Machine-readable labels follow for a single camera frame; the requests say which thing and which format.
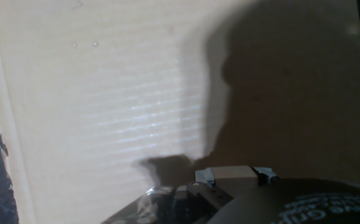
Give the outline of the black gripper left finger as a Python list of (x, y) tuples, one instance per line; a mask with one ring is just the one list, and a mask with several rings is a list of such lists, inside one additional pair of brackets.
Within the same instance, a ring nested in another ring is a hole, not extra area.
[(211, 168), (195, 171), (195, 181), (186, 185), (187, 191), (198, 200), (202, 200), (215, 210), (220, 210), (233, 197), (216, 186)]

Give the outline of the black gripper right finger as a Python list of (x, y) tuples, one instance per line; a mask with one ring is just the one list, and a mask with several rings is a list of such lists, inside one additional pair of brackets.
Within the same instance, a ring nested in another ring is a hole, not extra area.
[(267, 185), (279, 180), (279, 176), (268, 167), (253, 167), (252, 170), (258, 177), (258, 185)]

